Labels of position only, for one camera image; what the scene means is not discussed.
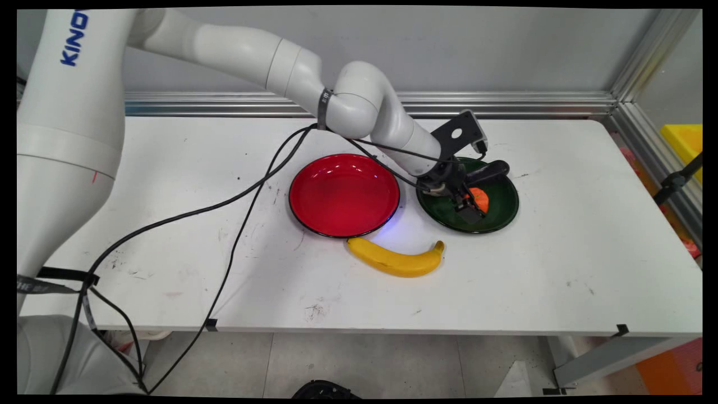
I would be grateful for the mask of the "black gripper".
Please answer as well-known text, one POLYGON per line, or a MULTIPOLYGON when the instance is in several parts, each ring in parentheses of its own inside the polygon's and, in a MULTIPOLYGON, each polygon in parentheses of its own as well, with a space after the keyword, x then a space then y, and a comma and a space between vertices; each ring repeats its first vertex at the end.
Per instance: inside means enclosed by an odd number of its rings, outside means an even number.
POLYGON ((436 163, 431 171, 417 178, 419 194, 456 199, 454 211, 467 223, 485 218, 485 191, 475 178, 467 177, 460 162, 436 163))

